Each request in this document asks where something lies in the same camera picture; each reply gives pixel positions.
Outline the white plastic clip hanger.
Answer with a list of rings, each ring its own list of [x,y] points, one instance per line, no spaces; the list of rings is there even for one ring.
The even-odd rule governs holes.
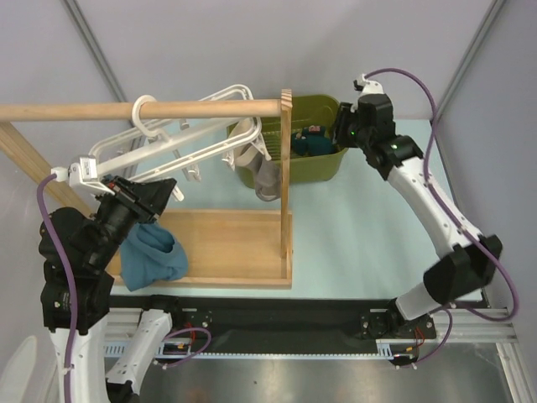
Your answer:
[[[184,118],[154,119],[148,123],[143,123],[140,118],[142,106],[155,101],[156,99],[150,95],[139,97],[131,110],[134,127],[109,139],[98,142],[91,149],[89,155],[96,158],[99,181],[103,180],[105,175],[115,170],[138,164],[146,159],[162,155],[165,152],[171,152],[175,158],[169,163],[141,174],[130,176],[128,179],[135,182],[148,182],[181,169],[184,171],[187,180],[199,181],[201,179],[198,167],[200,161],[207,160],[218,154],[222,155],[223,160],[226,152],[233,151],[234,148],[243,144],[252,143],[257,137],[256,131],[258,129],[260,129],[260,133],[262,134],[262,123],[259,117],[209,118],[195,126],[190,126]],[[231,124],[234,124],[235,127],[226,139],[190,154],[180,154],[179,147],[181,145],[200,139]],[[100,154],[105,149],[137,138],[138,136],[147,139],[146,145],[110,160],[100,161]]]

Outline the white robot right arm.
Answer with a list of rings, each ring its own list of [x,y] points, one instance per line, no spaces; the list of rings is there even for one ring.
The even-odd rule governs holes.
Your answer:
[[[437,182],[424,173],[424,153],[410,136],[396,132],[387,95],[367,94],[356,105],[341,103],[331,131],[337,145],[360,149],[404,198],[439,258],[418,285],[389,302],[387,326],[393,335],[408,336],[427,314],[492,282],[501,241],[496,235],[484,236],[456,208],[450,213],[441,208],[435,199],[441,192],[431,189]]]

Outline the blue sock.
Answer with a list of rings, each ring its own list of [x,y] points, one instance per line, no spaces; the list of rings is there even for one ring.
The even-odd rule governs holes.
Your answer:
[[[182,279],[188,272],[185,250],[175,236],[156,223],[136,223],[119,249],[121,278],[130,291],[155,281]]]

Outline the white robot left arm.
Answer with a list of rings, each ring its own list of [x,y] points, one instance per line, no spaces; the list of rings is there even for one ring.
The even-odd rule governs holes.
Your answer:
[[[60,399],[138,402],[159,345],[166,335],[183,330],[185,316],[174,298],[150,297],[118,369],[106,372],[104,344],[114,283],[107,266],[135,224],[154,223],[163,213],[176,181],[109,177],[101,183],[96,214],[86,217],[74,207],[48,212],[44,189],[58,178],[51,174],[39,183],[37,200],[45,279],[40,301],[55,346]]]

